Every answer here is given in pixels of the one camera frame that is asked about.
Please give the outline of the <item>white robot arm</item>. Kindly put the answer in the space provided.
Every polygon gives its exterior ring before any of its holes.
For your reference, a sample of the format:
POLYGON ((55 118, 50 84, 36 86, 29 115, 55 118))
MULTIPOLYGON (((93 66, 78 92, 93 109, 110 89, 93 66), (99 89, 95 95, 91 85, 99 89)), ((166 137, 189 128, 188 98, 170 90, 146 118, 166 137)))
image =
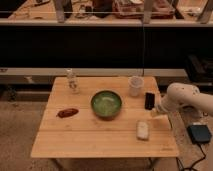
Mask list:
POLYGON ((213 95, 201 93, 195 85, 172 83, 166 94, 155 102, 153 117, 177 111, 182 106, 192 106, 213 117, 213 95))

